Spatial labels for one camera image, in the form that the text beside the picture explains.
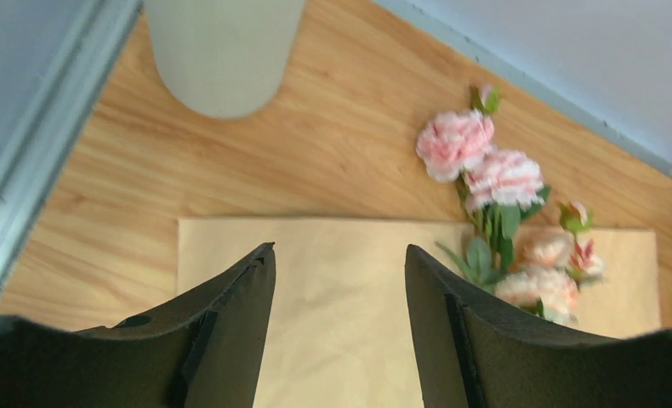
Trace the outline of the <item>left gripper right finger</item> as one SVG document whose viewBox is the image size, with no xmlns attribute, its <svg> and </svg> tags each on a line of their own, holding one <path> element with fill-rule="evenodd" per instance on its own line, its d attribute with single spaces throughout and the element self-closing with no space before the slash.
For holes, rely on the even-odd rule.
<svg viewBox="0 0 672 408">
<path fill-rule="evenodd" d="M 672 329 L 616 339 L 560 326 L 415 245 L 405 285 L 428 407 L 672 407 Z"/>
</svg>

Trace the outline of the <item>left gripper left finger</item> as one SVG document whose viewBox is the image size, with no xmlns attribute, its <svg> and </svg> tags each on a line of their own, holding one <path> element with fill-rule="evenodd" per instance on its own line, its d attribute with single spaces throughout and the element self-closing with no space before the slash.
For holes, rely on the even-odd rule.
<svg viewBox="0 0 672 408">
<path fill-rule="evenodd" d="M 250 407 L 276 285 L 264 243 L 113 327 L 0 315 L 0 407 Z"/>
</svg>

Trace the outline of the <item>pink and white flower bunch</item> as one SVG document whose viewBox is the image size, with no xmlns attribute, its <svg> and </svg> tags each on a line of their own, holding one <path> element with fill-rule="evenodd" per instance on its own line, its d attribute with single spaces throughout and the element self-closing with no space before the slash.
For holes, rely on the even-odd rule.
<svg viewBox="0 0 672 408">
<path fill-rule="evenodd" d="M 474 230 L 464 255 L 439 248 L 469 283 L 543 319 L 572 324 L 582 288 L 602 281 L 606 268 L 584 236 L 594 212 L 561 202 L 559 230 L 516 245 L 520 227 L 545 207 L 551 187 L 525 152 L 497 147 L 493 115 L 500 102 L 496 88 L 472 85 L 467 110 L 438 113 L 418 134 L 415 152 L 427 174 L 456 188 Z"/>
</svg>

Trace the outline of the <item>pink wrapping paper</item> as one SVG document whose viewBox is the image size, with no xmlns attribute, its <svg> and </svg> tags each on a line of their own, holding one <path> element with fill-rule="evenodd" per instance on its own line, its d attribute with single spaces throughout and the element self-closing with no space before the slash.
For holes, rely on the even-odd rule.
<svg viewBox="0 0 672 408">
<path fill-rule="evenodd" d="M 276 286 L 258 407 L 420 407 L 405 287 L 411 244 L 451 264 L 454 222 L 215 217 L 179 221 L 178 292 L 269 242 Z"/>
</svg>

